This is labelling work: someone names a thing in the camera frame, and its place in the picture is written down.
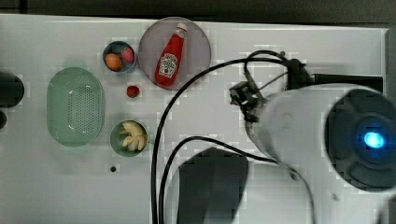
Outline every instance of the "red object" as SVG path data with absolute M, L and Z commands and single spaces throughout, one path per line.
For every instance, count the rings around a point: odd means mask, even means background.
M 187 26 L 184 23 L 179 23 L 157 63 L 155 81 L 158 84 L 168 87 L 175 82 L 186 36 Z
M 127 63 L 134 63 L 134 51 L 131 48 L 126 47 L 121 52 L 121 58 Z
M 135 98 L 137 95 L 139 95 L 140 90 L 136 86 L 129 86 L 128 89 L 126 90 L 126 94 L 131 97 Z

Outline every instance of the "bowl of food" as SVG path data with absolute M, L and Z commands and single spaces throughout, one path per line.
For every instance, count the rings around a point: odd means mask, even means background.
M 110 134 L 113 150 L 124 157 L 133 157 L 148 147 L 147 129 L 136 120 L 121 121 Z
M 135 65 L 135 53 L 132 47 L 122 41 L 107 45 L 103 51 L 103 62 L 113 72 L 126 73 Z

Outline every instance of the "green colander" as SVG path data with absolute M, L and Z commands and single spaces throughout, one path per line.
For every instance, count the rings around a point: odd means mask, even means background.
M 47 127 L 52 137 L 67 147 L 93 140 L 105 121 L 105 94 L 99 80 L 87 70 L 65 68 L 47 90 Z

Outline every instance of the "banana slice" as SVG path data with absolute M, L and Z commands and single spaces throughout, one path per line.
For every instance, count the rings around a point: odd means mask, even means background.
M 122 123 L 122 126 L 128 133 L 131 134 L 132 137 L 144 134 L 144 130 L 140 127 L 140 125 L 133 121 L 125 121 Z
M 122 131 L 120 131 L 120 134 L 126 134 L 128 133 L 128 131 L 126 131 L 125 129 L 122 129 Z
M 122 146 L 123 146 L 123 147 L 126 147 L 126 146 L 128 146 L 129 144 L 131 144 L 133 141 L 134 141 L 134 138 L 131 137 L 131 136 L 128 136 L 128 137 L 126 137 L 126 138 L 124 139 L 124 141 L 123 141 L 123 143 L 122 143 Z
M 135 141 L 139 142 L 139 145 L 137 146 L 137 149 L 141 151 L 145 146 L 146 146 L 146 138 L 143 135 L 139 135 L 135 138 Z
M 129 151 L 136 151 L 138 149 L 138 141 L 134 140 L 131 144 L 128 145 Z

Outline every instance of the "brown egg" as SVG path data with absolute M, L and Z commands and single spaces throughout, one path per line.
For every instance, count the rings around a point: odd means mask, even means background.
M 113 71 L 119 71 L 122 66 L 120 57 L 113 53 L 106 55 L 106 64 Z

